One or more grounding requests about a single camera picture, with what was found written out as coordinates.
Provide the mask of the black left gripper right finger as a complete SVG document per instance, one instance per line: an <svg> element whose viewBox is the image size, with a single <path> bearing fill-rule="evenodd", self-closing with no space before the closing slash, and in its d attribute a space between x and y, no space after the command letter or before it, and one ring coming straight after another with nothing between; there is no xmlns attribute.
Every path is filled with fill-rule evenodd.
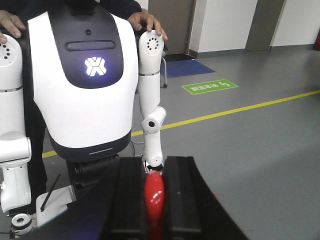
<svg viewBox="0 0 320 240"><path fill-rule="evenodd" d="M192 156L168 156L162 177L162 239L247 239L206 184Z"/></svg>

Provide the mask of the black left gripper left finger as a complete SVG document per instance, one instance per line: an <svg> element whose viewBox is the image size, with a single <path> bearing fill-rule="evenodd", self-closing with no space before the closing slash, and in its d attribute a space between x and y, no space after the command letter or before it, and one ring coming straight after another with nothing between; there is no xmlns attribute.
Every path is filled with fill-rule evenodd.
<svg viewBox="0 0 320 240"><path fill-rule="evenodd" d="M145 170L138 157L111 163L80 200L26 240L145 240Z"/></svg>

